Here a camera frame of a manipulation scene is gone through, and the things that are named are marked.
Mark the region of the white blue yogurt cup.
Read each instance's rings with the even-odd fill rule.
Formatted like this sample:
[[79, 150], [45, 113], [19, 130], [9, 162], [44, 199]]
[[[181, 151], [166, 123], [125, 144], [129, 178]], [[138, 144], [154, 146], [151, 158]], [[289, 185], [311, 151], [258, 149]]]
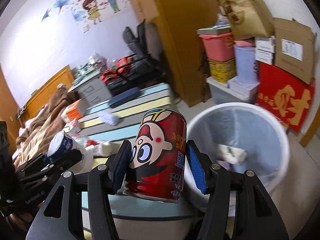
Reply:
[[71, 150], [79, 150], [81, 152], [81, 160], [71, 167], [74, 174], [86, 172], [87, 151], [77, 141], [75, 141], [65, 131], [59, 131], [51, 140], [47, 152], [50, 161], [56, 161], [66, 155]]

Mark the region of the red cartoon drink can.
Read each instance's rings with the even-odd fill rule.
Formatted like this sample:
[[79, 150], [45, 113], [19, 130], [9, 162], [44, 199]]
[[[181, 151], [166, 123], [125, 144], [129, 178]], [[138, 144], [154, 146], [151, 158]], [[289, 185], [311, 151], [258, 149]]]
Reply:
[[144, 114], [131, 151], [124, 194], [178, 203], [184, 183], [187, 122], [172, 109]]

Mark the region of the white trash bin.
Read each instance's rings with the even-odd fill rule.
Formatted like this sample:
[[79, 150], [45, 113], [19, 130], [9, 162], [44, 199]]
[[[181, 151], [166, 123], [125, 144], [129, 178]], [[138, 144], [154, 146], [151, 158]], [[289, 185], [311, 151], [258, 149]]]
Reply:
[[229, 102], [210, 107], [187, 125], [187, 139], [212, 162], [220, 159], [218, 146], [245, 150], [247, 155], [232, 170], [253, 170], [268, 193], [272, 193], [287, 174], [289, 141], [283, 126], [267, 110], [249, 103]]

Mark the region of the brown blanket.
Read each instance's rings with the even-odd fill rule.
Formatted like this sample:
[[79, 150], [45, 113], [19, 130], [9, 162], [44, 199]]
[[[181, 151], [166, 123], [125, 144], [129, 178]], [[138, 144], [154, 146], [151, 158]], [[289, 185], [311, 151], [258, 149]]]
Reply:
[[30, 124], [21, 136], [16, 139], [18, 155], [13, 158], [16, 168], [34, 157], [48, 152], [53, 137], [65, 126], [61, 114], [67, 106], [76, 102], [78, 96], [60, 87], [49, 99], [43, 111]]

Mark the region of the strawberry milk carton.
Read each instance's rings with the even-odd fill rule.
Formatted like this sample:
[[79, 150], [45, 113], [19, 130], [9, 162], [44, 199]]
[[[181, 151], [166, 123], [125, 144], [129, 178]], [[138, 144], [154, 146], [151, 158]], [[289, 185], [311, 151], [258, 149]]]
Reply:
[[64, 131], [70, 135], [71, 137], [79, 134], [81, 132], [81, 128], [79, 125], [79, 122], [77, 119], [73, 119], [71, 122], [69, 122], [66, 127], [64, 128]]

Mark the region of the wooden headboard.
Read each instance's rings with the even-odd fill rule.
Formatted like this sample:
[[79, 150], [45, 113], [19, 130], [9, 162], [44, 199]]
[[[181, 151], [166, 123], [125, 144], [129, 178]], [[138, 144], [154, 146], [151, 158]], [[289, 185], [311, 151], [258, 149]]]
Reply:
[[59, 84], [64, 84], [69, 89], [73, 81], [74, 77], [69, 65], [58, 71], [42, 87], [34, 92], [24, 105], [24, 112], [21, 115], [22, 121], [34, 118], [40, 109], [48, 103], [50, 97], [55, 94]]

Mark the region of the orange white tissue box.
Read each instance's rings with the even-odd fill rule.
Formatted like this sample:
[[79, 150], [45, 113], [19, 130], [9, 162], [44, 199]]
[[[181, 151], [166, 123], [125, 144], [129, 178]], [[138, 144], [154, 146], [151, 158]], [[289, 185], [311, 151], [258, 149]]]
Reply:
[[66, 109], [61, 114], [61, 119], [66, 124], [73, 121], [74, 119], [79, 120], [85, 115], [88, 107], [88, 103], [85, 99], [79, 99], [78, 101], [66, 107]]

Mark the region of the grey drawer cabinet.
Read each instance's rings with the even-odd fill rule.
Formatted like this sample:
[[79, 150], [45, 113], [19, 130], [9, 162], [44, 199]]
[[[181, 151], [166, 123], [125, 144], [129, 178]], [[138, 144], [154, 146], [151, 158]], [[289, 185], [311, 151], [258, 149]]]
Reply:
[[84, 99], [89, 107], [102, 103], [112, 97], [107, 86], [100, 79], [100, 72], [94, 71], [88, 76], [84, 77], [76, 85], [68, 90], [75, 91], [81, 99]]

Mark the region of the dark blue glasses case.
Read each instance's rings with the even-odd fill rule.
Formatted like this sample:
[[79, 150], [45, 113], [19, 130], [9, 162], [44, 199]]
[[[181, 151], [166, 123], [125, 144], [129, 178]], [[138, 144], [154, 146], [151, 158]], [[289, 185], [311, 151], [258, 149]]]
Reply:
[[120, 93], [114, 97], [112, 97], [108, 105], [110, 108], [116, 108], [118, 106], [121, 106], [137, 97], [140, 96], [140, 89], [138, 87], [131, 88], [123, 93]]

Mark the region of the white small boxes stack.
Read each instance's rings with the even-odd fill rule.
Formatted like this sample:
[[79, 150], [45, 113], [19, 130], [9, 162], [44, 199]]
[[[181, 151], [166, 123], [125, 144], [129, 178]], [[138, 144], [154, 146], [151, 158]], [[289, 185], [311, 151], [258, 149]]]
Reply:
[[265, 64], [273, 65], [276, 52], [276, 38], [256, 37], [255, 41], [255, 60]]

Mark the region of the pink plastic bin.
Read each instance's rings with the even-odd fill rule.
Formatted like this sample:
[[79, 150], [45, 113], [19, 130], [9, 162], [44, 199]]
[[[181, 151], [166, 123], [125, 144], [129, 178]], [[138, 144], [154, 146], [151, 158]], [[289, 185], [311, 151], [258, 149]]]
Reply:
[[225, 62], [234, 58], [234, 38], [231, 32], [220, 35], [201, 34], [199, 37], [208, 59]]

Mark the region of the brown cardboard box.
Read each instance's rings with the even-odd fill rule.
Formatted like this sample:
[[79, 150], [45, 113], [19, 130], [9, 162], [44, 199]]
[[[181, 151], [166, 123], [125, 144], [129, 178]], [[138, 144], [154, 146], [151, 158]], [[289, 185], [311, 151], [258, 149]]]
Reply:
[[275, 66], [310, 84], [313, 79], [315, 36], [297, 21], [274, 19]]

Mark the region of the black office chair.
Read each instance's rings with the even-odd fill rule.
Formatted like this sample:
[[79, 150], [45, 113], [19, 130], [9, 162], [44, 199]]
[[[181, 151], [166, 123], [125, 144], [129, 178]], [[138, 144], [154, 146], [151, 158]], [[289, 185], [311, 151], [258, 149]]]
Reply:
[[132, 56], [133, 61], [128, 74], [105, 84], [112, 96], [134, 87], [144, 88], [152, 83], [157, 83], [164, 75], [160, 62], [148, 52], [145, 21], [137, 26], [137, 34], [135, 36], [130, 27], [126, 27], [123, 31], [123, 40], [132, 51], [132, 54], [128, 56]]

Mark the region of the gold paper bag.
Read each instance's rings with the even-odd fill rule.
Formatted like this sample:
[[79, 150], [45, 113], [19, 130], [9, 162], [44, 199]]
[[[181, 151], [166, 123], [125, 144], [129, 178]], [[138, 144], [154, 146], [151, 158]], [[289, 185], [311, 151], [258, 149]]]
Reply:
[[236, 40], [274, 35], [274, 20], [263, 0], [218, 0]]

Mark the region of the cartoon couple wall sticker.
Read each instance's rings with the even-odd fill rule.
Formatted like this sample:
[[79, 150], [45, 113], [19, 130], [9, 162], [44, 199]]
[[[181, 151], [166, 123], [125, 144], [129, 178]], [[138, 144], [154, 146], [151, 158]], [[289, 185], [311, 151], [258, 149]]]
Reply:
[[92, 27], [130, 7], [130, 0], [54, 0], [42, 20], [68, 11], [78, 26]]

